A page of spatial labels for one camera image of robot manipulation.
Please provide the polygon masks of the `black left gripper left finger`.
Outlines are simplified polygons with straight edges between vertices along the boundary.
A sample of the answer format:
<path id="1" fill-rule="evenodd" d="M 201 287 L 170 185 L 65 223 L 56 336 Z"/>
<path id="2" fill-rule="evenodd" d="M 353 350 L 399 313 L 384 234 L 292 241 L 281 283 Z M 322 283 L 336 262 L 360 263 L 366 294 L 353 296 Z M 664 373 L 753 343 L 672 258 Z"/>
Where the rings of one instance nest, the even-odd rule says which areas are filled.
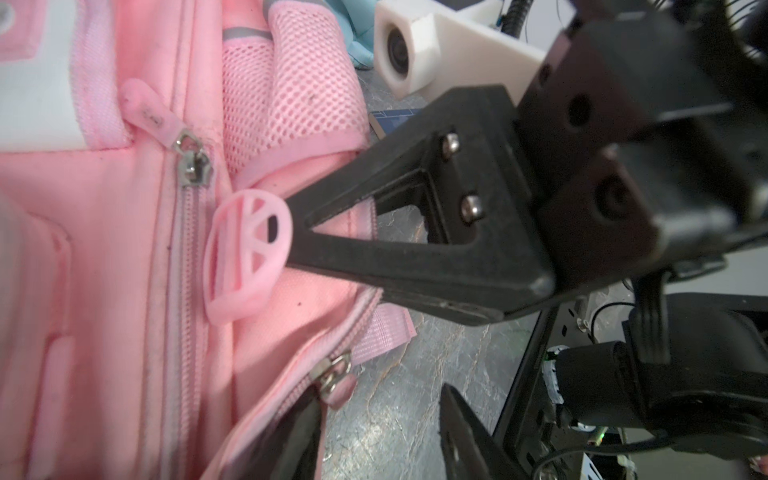
<path id="1" fill-rule="evenodd" d="M 324 409 L 309 387 L 264 439 L 254 441 L 233 466 L 234 479 L 314 479 Z"/>

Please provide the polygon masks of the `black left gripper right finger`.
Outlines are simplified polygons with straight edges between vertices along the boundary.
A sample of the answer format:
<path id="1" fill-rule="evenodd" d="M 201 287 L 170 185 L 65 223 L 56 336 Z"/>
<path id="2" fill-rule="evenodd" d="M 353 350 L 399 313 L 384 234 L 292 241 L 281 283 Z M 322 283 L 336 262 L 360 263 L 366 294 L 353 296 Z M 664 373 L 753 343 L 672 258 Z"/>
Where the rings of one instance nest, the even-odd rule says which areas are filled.
<path id="1" fill-rule="evenodd" d="M 439 432 L 446 478 L 527 479 L 528 472 L 499 447 L 460 392 L 444 383 Z"/>

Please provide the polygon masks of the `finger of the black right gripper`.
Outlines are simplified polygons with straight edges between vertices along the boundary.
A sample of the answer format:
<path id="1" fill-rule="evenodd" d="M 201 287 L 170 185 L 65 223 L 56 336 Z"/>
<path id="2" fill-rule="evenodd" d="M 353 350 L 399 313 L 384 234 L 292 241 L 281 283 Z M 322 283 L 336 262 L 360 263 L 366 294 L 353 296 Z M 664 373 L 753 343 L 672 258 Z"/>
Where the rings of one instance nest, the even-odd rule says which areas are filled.
<path id="1" fill-rule="evenodd" d="M 380 288 L 388 302 L 466 326 L 540 309 L 555 293 L 556 273 L 533 220 L 516 117 L 500 85 L 441 95 L 288 199 L 288 265 Z M 416 207 L 426 241 L 320 232 L 368 200 L 380 213 Z"/>

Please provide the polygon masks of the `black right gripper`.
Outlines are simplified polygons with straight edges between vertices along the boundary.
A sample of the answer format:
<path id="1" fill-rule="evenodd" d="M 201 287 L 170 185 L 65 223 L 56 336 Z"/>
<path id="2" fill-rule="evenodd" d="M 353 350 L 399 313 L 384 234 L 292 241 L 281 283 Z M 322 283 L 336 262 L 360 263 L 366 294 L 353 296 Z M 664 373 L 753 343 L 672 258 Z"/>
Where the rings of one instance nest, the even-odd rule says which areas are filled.
<path id="1" fill-rule="evenodd" d="M 577 1 L 518 106 L 561 288 L 767 240 L 767 68 L 722 1 Z"/>

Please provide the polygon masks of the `blue book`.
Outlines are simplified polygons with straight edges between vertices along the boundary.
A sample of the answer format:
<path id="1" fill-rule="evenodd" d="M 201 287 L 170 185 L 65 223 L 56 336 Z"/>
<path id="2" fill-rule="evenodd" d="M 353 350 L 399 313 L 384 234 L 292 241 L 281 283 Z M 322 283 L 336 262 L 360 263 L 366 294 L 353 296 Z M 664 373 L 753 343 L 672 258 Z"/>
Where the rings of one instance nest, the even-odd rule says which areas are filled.
<path id="1" fill-rule="evenodd" d="M 391 134 L 410 118 L 416 116 L 420 109 L 390 109 L 376 110 L 368 114 L 369 125 L 375 138 L 381 140 Z"/>

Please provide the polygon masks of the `pink student backpack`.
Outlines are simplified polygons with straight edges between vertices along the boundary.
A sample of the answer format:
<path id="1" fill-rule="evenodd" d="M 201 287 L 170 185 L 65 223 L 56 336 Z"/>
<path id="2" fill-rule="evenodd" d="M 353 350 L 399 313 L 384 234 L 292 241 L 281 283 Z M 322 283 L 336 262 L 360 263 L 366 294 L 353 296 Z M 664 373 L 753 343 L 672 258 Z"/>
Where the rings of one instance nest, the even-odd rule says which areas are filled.
<path id="1" fill-rule="evenodd" d="M 1 5 L 1 475 L 234 479 L 305 393 L 414 336 L 286 264 L 368 143 L 324 1 Z"/>

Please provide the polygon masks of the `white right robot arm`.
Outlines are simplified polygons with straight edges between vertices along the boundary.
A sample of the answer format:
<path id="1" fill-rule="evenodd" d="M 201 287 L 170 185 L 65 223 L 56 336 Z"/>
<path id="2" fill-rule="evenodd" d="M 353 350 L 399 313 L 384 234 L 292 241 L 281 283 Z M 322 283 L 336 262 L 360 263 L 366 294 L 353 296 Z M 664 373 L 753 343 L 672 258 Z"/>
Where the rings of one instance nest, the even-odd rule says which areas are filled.
<path id="1" fill-rule="evenodd" d="M 569 419 L 655 446 L 767 450 L 767 346 L 746 298 L 666 295 L 767 240 L 767 7 L 578 1 L 523 97 L 456 87 L 290 196 L 292 267 L 487 325 L 630 279 L 622 341 L 536 357 Z"/>

